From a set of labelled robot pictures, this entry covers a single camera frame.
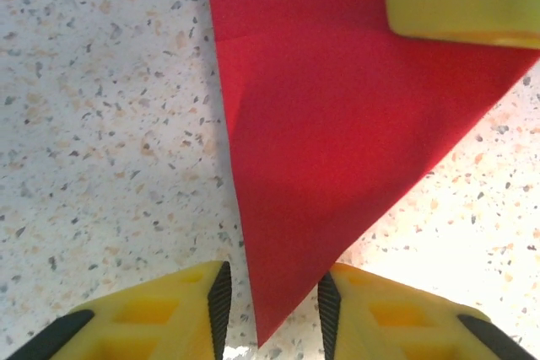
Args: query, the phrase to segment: red triangle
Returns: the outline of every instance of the red triangle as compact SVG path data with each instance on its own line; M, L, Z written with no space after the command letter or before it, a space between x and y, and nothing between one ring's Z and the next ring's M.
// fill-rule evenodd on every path
M384 0L211 0L259 344L540 52L393 35Z

